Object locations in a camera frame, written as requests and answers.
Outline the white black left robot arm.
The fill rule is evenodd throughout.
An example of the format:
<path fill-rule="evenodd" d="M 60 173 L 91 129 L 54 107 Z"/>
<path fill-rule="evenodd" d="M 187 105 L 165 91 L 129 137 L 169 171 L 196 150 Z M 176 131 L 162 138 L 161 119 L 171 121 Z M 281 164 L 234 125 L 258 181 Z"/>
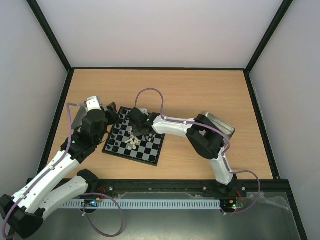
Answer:
<path fill-rule="evenodd" d="M 93 100 L 82 107 L 86 113 L 81 125 L 69 129 L 69 136 L 52 161 L 21 190 L 0 198 L 3 238 L 11 239 L 16 235 L 29 238 L 65 202 L 97 188 L 98 177 L 88 169 L 79 171 L 70 181 L 58 186 L 68 173 L 96 151 L 108 126 L 119 121 L 114 102 L 103 107 Z"/>

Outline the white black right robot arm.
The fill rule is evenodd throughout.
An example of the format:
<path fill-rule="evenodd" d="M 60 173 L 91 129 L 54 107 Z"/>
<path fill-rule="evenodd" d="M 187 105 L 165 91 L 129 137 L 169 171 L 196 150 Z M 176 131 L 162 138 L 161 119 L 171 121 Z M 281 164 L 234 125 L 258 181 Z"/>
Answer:
<path fill-rule="evenodd" d="M 209 160 L 218 191 L 224 196 L 235 191 L 237 175 L 231 170 L 226 157 L 230 139 L 207 116 L 169 118 L 154 112 L 146 114 L 135 107 L 127 118 L 135 135 L 165 134 L 188 139 L 195 152 Z"/>

